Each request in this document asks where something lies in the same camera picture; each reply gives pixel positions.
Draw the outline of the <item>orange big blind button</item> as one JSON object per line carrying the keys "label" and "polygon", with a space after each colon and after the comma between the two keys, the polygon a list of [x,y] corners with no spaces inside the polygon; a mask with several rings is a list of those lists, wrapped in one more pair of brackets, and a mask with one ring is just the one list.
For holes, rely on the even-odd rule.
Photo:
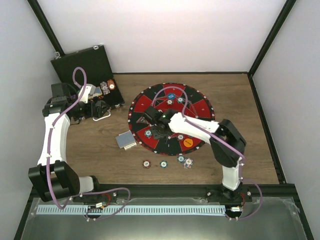
{"label": "orange big blind button", "polygon": [[183,140],[183,145],[186,147],[186,148],[191,148],[193,145],[194,145],[194,141],[192,138],[185,138]]}

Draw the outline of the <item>blue small blind button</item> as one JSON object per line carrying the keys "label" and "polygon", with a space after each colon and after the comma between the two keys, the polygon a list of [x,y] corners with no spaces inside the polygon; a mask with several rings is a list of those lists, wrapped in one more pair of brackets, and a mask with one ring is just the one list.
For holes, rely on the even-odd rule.
{"label": "blue small blind button", "polygon": [[174,94],[174,93],[169,93],[168,95],[167,95],[167,99],[168,100],[174,100],[176,98],[176,95]]}

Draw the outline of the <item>green chip stack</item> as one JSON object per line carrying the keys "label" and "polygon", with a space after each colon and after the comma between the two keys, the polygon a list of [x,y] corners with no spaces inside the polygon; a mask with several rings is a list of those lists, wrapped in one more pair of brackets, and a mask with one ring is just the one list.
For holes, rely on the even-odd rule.
{"label": "green chip stack", "polygon": [[160,167],[161,168],[167,168],[168,167],[168,162],[167,161],[161,161],[160,162]]}

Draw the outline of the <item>blue backed card deck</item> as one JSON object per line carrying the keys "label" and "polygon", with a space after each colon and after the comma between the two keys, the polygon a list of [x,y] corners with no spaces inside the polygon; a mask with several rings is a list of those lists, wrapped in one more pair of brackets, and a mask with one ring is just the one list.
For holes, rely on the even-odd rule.
{"label": "blue backed card deck", "polygon": [[128,150],[137,145],[136,140],[130,130],[123,132],[115,137],[120,149]]}

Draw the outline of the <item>brown chip stack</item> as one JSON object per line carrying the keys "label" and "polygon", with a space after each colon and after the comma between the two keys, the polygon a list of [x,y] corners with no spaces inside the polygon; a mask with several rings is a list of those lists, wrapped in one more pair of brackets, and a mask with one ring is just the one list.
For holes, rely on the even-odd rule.
{"label": "brown chip stack", "polygon": [[145,160],[142,163],[143,168],[148,169],[151,167],[151,162],[149,160]]}

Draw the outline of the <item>blue purple chip stack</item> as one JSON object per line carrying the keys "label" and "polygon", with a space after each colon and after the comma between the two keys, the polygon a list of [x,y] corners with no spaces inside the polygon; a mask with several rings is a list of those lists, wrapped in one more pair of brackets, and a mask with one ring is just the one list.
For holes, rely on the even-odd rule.
{"label": "blue purple chip stack", "polygon": [[191,158],[186,158],[183,162],[183,167],[185,169],[190,169],[193,165],[194,161]]}

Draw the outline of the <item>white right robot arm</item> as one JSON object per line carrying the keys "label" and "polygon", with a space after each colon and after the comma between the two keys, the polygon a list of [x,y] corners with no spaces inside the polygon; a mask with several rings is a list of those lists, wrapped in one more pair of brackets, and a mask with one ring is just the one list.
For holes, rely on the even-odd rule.
{"label": "white right robot arm", "polygon": [[174,109],[160,112],[149,106],[143,113],[148,123],[164,136],[178,133],[197,138],[211,146],[215,160],[222,166],[222,195],[229,202],[240,196],[241,166],[246,160],[246,141],[233,123],[207,121]]}

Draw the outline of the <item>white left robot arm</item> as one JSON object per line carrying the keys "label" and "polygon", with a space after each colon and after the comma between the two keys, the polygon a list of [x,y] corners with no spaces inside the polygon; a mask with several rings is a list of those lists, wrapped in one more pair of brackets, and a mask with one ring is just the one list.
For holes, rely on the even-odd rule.
{"label": "white left robot arm", "polygon": [[45,122],[42,152],[37,165],[28,170],[28,177],[44,202],[82,193],[89,201],[97,202],[102,196],[102,189],[95,185],[95,177],[79,177],[68,165],[66,157],[71,120],[98,120],[109,111],[103,100],[92,100],[96,89],[87,84],[73,96],[73,87],[68,83],[51,86],[52,97],[42,109]]}

